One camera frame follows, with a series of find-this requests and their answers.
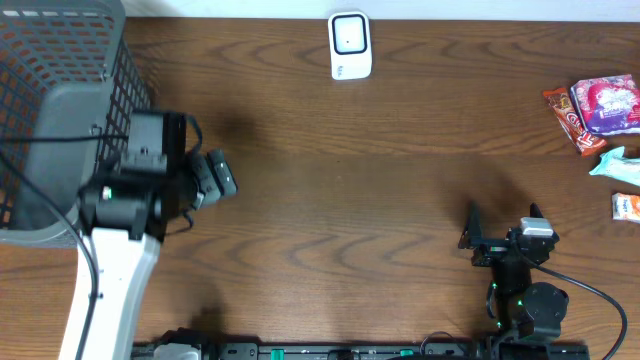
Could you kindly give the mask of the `orange brown candy bar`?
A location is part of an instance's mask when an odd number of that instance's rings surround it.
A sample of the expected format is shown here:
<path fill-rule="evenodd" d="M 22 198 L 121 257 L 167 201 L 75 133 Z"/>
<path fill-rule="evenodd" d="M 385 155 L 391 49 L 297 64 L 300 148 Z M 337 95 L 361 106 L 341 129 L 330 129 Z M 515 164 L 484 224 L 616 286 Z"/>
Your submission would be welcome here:
<path fill-rule="evenodd" d="M 581 156 L 595 155 L 607 145 L 584 128 L 566 88 L 546 90 L 542 95 Z"/>

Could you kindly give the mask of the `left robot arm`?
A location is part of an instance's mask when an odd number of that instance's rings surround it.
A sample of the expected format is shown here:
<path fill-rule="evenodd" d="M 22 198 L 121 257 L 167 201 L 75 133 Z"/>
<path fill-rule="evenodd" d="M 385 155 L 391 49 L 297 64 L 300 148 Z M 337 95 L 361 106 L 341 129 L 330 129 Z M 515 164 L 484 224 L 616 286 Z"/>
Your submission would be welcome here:
<path fill-rule="evenodd" d="M 146 286 L 168 223 L 235 195 L 221 150 L 205 155 L 122 155 L 80 191 L 88 232 L 78 246 L 62 359 L 130 357 Z"/>

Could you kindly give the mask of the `orange tissue pack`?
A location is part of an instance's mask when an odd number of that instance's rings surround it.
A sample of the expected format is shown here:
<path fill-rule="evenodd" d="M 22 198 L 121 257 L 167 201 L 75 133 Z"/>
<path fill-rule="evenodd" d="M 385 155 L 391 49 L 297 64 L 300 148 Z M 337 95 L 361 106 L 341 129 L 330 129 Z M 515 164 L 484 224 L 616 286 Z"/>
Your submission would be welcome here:
<path fill-rule="evenodd" d="M 612 195 L 614 220 L 640 223 L 640 196 L 616 193 Z"/>

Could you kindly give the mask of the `red purple snack packet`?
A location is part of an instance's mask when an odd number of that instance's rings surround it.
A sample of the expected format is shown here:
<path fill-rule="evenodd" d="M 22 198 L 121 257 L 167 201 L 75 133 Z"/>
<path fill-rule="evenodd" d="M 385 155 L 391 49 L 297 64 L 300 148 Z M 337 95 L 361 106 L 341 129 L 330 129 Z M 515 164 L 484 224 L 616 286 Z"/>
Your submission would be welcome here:
<path fill-rule="evenodd" d="M 631 74 L 580 80 L 570 95 L 590 133 L 602 137 L 639 133 L 639 88 Z"/>

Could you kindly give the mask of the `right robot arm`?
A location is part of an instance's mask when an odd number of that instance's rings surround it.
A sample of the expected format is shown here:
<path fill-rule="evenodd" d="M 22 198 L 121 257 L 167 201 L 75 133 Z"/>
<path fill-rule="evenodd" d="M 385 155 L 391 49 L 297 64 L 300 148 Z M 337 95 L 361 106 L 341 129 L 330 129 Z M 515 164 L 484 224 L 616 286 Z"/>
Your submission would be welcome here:
<path fill-rule="evenodd" d="M 567 293 L 547 282 L 534 282 L 531 270 L 549 259 L 559 241 L 536 204 L 502 238 L 483 234 L 479 211 L 471 206 L 458 247 L 471 249 L 471 264 L 492 271 L 486 308 L 498 332 L 478 347 L 486 359 L 549 359 L 561 334 Z"/>

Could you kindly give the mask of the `teal white snack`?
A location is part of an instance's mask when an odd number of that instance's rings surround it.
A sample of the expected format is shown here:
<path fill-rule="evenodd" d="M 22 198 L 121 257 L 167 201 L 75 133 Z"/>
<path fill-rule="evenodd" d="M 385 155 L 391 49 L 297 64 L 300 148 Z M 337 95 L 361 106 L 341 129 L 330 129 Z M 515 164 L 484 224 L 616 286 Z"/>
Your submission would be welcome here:
<path fill-rule="evenodd" d="M 627 158 L 625 147 L 620 146 L 603 153 L 599 163 L 589 172 L 591 176 L 605 176 L 618 181 L 640 185 L 640 162 L 638 158 Z"/>

